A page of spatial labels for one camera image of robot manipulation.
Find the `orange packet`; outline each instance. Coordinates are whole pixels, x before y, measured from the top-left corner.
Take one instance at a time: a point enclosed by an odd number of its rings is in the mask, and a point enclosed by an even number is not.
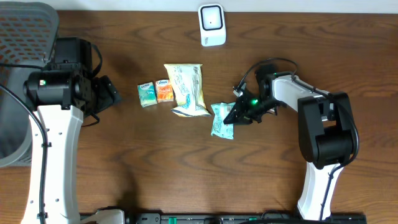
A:
[[[174,101],[173,87],[170,80],[159,80],[155,82],[157,102]]]

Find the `white plastic packet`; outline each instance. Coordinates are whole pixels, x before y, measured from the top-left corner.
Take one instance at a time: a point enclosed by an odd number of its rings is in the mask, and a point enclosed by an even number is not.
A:
[[[224,124],[225,117],[227,117],[234,105],[235,103],[216,103],[211,105],[214,111],[211,135],[215,134],[221,138],[234,139],[234,125]]]
[[[178,107],[172,111],[183,117],[210,116],[201,90],[200,64],[165,64]]]

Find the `green connector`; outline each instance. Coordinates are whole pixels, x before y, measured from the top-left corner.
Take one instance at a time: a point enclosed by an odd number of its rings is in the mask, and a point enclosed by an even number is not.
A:
[[[177,218],[175,218],[175,217],[170,217],[170,218],[169,218],[169,224],[177,224]]]

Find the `wood grain surface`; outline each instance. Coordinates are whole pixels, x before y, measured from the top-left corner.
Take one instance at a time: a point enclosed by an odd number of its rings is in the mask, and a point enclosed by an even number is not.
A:
[[[210,136],[213,117],[179,118],[176,103],[142,108],[137,85],[167,78],[165,63],[201,63],[203,93],[232,102],[232,86],[259,60],[287,57],[298,75],[351,99],[361,148],[338,179],[332,212],[398,222],[398,15],[226,13],[227,42],[200,44],[195,12],[60,11],[61,36],[98,45],[123,102],[83,128],[78,145],[80,212],[108,205],[165,213],[293,210],[305,161],[297,114],[281,108],[234,140]],[[253,75],[249,88],[256,91]],[[0,169],[0,223],[24,214],[30,168]]]

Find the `white barcode scanner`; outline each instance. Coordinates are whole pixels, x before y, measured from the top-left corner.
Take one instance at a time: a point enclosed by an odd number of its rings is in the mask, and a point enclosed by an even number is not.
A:
[[[225,43],[226,29],[224,9],[219,4],[205,4],[199,7],[201,44],[204,47]]]

